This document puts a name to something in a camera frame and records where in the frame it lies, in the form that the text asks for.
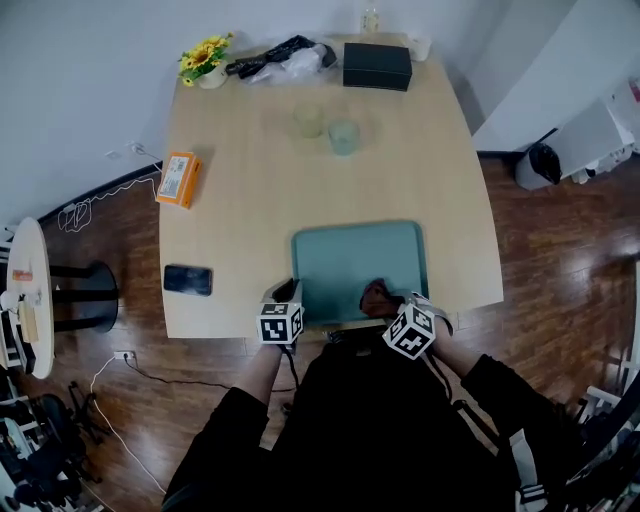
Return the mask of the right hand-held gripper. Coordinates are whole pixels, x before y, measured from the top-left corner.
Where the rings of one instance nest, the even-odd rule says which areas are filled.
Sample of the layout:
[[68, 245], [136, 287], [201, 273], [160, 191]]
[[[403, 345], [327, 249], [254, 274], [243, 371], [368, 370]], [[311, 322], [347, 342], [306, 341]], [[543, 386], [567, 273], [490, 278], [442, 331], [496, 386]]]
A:
[[417, 292], [406, 292], [396, 319], [388, 325], [382, 338], [386, 345], [401, 355], [416, 360], [437, 338], [435, 319], [441, 318], [449, 334], [453, 326], [447, 314]]

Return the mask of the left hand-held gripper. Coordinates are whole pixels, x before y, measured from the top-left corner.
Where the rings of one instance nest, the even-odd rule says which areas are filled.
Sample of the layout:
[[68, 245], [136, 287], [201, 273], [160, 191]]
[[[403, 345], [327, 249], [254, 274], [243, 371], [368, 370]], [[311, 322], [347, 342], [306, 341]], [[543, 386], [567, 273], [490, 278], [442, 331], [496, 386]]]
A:
[[256, 316], [260, 343], [294, 344], [304, 330], [302, 302], [303, 283], [300, 279], [289, 278], [270, 287], [263, 296]]

